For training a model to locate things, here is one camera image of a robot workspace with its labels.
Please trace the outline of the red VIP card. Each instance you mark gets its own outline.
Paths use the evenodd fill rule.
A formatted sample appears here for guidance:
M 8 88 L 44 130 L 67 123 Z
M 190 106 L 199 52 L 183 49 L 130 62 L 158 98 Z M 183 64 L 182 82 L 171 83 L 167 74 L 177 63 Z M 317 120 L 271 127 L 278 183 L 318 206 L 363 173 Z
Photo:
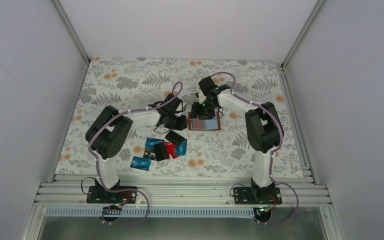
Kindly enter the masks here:
M 202 130 L 204 128 L 204 122 L 198 118 L 191 120 L 191 128 L 196 130 Z

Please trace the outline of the brown leather card holder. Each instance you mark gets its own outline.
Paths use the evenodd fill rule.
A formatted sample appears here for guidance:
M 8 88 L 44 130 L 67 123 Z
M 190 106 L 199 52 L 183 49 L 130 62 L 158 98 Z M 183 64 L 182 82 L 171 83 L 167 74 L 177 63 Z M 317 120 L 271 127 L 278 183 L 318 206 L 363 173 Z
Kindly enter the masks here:
M 217 112 L 216 113 L 216 118 L 212 119 L 201 119 L 204 122 L 204 128 L 203 129 L 192 129 L 191 128 L 191 120 L 194 119 L 192 118 L 192 113 L 188 113 L 188 119 L 187 119 L 187 126 L 188 130 L 190 131 L 219 131 L 221 130 L 221 122 L 220 122 L 220 114 Z

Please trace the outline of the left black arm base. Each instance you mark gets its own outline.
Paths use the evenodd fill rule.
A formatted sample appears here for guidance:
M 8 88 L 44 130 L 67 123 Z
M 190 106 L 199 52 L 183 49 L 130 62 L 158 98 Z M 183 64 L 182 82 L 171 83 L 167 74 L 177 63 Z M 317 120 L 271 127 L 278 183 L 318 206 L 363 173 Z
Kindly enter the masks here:
M 88 204 L 135 204 L 137 197 L 136 186 L 114 186 L 113 191 L 122 190 L 122 192 L 108 192 L 100 184 L 89 187 L 86 202 Z

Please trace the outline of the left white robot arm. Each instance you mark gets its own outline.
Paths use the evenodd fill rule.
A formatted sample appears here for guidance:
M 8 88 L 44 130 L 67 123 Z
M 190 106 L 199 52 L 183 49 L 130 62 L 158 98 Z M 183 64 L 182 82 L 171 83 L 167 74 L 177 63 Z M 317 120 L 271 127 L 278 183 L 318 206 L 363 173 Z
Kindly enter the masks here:
M 111 203 L 119 197 L 119 177 L 115 157 L 131 130 L 142 127 L 164 126 L 182 131 L 187 127 L 183 101 L 173 94 L 165 100 L 151 103 L 144 108 L 120 111 L 106 106 L 85 134 L 88 150 L 95 157 L 97 182 L 102 186 L 99 196 Z

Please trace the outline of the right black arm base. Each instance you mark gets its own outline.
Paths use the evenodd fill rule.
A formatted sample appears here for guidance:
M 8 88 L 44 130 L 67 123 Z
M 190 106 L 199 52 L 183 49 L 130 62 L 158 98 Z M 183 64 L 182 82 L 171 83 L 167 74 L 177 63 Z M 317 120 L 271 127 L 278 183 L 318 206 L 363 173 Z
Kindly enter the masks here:
M 243 187 L 232 189 L 232 196 L 236 205 L 281 205 L 283 203 L 279 187 Z

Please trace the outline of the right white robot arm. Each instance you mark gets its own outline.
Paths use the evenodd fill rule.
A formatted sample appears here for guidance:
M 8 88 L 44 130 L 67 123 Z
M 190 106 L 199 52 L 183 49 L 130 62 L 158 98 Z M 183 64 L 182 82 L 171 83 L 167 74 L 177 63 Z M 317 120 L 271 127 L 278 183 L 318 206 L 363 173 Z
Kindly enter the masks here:
M 216 117 L 216 110 L 225 108 L 245 120 L 246 136 L 256 151 L 251 198 L 258 204 L 270 197 L 269 185 L 273 179 L 273 157 L 283 144 L 284 131 L 277 110 L 271 102 L 258 103 L 237 95 L 230 86 L 218 86 L 208 76 L 198 83 L 195 94 L 198 101 L 191 107 L 190 118 L 209 120 Z

